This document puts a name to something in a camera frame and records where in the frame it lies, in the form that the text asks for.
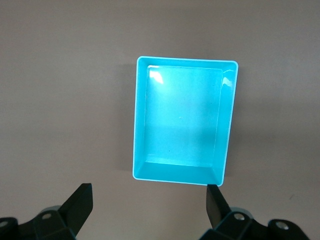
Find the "gray background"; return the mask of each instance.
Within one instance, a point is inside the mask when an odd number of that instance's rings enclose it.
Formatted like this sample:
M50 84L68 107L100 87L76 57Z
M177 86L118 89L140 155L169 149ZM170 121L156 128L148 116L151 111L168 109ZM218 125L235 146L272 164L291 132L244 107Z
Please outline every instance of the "gray background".
M79 240L198 239L206 187L132 177L136 59L236 60L221 191L319 239L320 1L0 1L0 216L84 182Z

